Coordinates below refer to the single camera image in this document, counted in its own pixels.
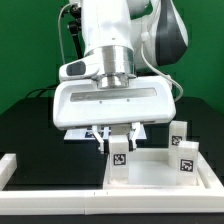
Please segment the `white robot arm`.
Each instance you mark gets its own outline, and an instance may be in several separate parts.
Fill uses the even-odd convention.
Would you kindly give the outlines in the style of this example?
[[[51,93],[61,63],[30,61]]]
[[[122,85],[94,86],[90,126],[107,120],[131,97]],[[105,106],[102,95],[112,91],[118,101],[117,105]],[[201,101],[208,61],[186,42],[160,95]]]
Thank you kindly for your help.
[[[175,81],[157,68],[177,62],[188,34],[172,0],[77,0],[84,56],[60,67],[53,103],[59,129],[110,126],[136,146],[142,124],[175,116]]]

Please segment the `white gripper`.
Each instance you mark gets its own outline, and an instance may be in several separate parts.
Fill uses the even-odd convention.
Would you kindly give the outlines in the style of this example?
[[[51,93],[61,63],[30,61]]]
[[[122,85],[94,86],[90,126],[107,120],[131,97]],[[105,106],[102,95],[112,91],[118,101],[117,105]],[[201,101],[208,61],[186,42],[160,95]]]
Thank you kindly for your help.
[[[170,85],[160,76],[130,79],[125,88],[100,89],[92,76],[96,65],[84,60],[65,64],[59,69],[60,84],[53,101],[53,122],[62,130],[91,127],[105,152],[101,126],[131,124],[129,150],[137,148],[140,123],[168,123],[175,114]]]

